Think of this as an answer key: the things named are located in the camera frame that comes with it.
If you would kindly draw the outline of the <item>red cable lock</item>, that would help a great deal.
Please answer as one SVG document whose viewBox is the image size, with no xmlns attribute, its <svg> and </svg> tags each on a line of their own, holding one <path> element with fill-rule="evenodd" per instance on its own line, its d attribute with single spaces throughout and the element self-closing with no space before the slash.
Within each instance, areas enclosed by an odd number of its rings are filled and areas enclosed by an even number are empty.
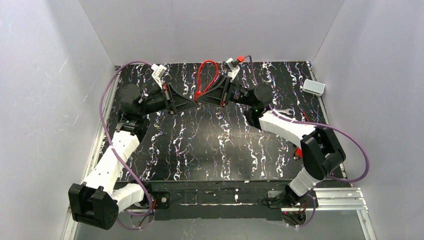
<svg viewBox="0 0 424 240">
<path fill-rule="evenodd" d="M 215 67 L 215 74 L 213 78 L 207 83 L 207 85 L 202 84 L 202 79 L 207 79 L 207 77 L 210 76 L 209 73 L 203 74 L 203 68 L 205 68 L 206 65 L 213 65 Z M 197 70 L 196 79 L 197 79 L 197 90 L 194 94 L 193 100 L 196 102 L 198 100 L 198 97 L 200 97 L 202 94 L 204 94 L 209 88 L 212 86 L 212 84 L 217 80 L 220 73 L 220 67 L 217 62 L 214 60 L 208 59 L 202 62 Z"/>
</svg>

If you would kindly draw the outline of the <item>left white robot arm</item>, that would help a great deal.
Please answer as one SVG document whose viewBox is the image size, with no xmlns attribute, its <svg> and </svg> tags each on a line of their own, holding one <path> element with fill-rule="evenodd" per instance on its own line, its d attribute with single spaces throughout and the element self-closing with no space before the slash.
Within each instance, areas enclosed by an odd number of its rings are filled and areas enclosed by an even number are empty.
<svg viewBox="0 0 424 240">
<path fill-rule="evenodd" d="M 128 168 L 126 162 L 146 135 L 149 114 L 167 111 L 175 115 L 197 107 L 197 102 L 178 93 L 171 84 L 154 87 L 148 96 L 142 95 L 135 84 L 124 86 L 120 91 L 122 116 L 108 148 L 82 183 L 74 183 L 68 190 L 73 220 L 109 230 L 119 213 L 135 203 L 147 200 L 152 209 L 153 200 L 139 178 L 115 189 L 118 176 Z"/>
</svg>

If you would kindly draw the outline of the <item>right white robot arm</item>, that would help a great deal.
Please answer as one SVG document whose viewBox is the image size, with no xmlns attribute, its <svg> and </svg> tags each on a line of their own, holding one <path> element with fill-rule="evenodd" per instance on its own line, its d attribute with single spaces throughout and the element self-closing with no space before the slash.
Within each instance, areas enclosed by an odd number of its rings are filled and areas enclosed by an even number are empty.
<svg viewBox="0 0 424 240">
<path fill-rule="evenodd" d="M 329 177 L 346 159 L 346 154 L 333 129 L 309 122 L 295 123 L 269 107 L 272 99 L 270 85 L 260 83 L 246 88 L 227 76 L 220 76 L 208 89 L 197 92 L 194 97 L 198 103 L 217 107 L 225 107 L 229 102 L 246 105 L 249 108 L 243 114 L 251 127 L 273 133 L 300 148 L 303 161 L 300 172 L 283 192 L 262 200 L 265 206 L 294 206 Z"/>
</svg>

